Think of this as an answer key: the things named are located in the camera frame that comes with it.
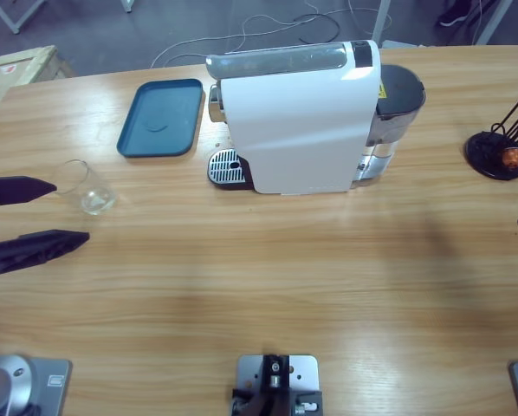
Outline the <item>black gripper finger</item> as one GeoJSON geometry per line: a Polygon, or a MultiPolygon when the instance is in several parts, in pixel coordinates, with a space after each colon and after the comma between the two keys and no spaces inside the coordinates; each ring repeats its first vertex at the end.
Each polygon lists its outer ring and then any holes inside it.
{"type": "Polygon", "coordinates": [[[82,231],[48,230],[0,242],[0,275],[47,263],[89,240],[82,231]]]}
{"type": "Polygon", "coordinates": [[[27,176],[0,177],[0,205],[24,204],[56,191],[56,186],[27,176]]]}

